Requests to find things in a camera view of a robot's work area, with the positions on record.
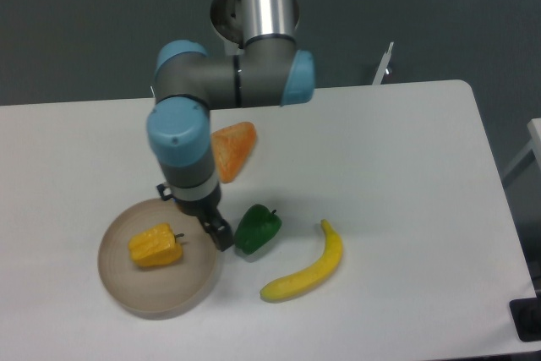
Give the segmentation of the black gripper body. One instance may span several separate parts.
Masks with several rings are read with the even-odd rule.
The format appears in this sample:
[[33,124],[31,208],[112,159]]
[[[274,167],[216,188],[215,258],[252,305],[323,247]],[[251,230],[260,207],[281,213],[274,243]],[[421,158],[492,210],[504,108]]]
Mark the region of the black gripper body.
[[161,183],[156,186],[158,194],[163,201],[174,201],[179,210],[188,215],[198,218],[212,218],[218,216],[218,205],[221,200],[221,188],[217,184],[212,192],[197,200],[183,200],[172,193],[169,185]]

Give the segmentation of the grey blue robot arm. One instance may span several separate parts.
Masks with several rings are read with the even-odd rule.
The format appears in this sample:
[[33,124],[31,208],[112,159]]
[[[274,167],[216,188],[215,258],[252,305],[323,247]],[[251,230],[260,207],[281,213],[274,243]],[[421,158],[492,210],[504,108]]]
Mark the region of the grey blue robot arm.
[[146,132],[165,181],[164,200],[195,217],[220,251],[233,244],[218,205],[221,187],[210,142],[217,109],[301,104],[314,94],[314,59],[295,41],[294,0],[233,0],[241,53],[213,59],[198,43],[173,41],[159,52],[156,104]]

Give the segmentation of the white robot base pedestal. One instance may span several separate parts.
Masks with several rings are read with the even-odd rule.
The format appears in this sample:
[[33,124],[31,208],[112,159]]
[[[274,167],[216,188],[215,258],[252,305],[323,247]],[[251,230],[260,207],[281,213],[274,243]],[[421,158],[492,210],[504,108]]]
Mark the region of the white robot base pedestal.
[[290,60],[297,52],[295,0],[213,0],[210,17],[231,54]]

